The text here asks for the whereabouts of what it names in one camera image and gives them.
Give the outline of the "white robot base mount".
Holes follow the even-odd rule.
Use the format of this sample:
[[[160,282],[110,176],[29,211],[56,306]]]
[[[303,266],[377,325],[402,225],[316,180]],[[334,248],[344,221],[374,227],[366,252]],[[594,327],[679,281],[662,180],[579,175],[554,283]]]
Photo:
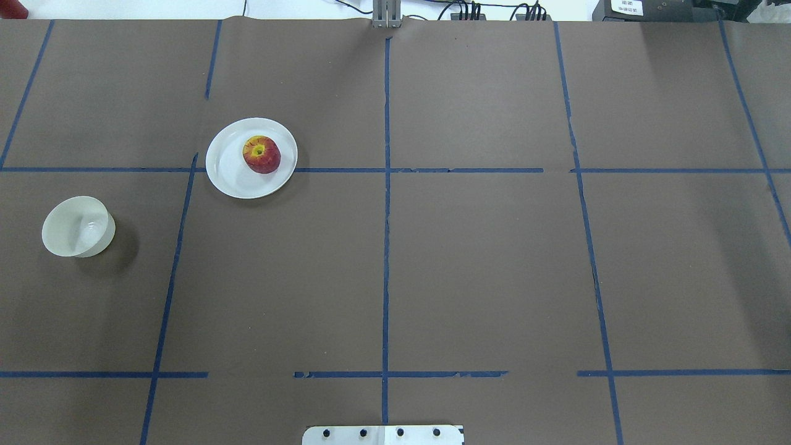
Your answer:
[[[464,444],[457,425],[315,426],[302,436],[302,444]]]

